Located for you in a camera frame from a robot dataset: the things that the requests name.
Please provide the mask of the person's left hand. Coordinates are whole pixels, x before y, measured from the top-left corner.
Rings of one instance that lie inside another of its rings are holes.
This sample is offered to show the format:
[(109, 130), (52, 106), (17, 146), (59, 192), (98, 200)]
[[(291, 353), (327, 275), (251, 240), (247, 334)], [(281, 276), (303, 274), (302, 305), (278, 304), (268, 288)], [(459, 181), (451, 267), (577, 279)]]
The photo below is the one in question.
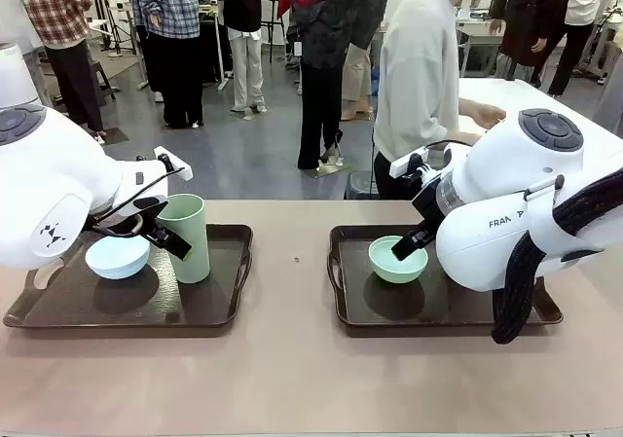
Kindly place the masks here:
[(506, 118), (506, 112), (490, 104), (478, 106), (478, 119), (476, 123), (485, 129), (491, 129)]

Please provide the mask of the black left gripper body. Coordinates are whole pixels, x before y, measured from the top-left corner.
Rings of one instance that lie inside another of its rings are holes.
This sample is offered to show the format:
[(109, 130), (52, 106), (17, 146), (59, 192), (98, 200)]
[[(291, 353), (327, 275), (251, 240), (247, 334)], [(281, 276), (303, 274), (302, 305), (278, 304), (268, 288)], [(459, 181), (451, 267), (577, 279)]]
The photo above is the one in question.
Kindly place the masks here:
[(169, 238), (169, 230), (157, 221), (166, 205), (163, 196), (136, 198), (89, 216), (86, 231), (106, 237)]

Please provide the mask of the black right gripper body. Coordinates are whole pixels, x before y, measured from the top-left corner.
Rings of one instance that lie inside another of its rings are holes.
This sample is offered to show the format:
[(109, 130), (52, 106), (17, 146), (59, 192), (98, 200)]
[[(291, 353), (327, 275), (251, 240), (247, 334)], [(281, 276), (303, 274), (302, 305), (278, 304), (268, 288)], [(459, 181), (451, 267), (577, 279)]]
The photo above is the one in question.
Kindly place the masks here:
[(438, 182), (428, 182), (412, 200), (412, 205), (420, 214), (422, 220), (416, 229), (426, 235), (434, 237), (442, 223), (442, 210), (437, 203)]

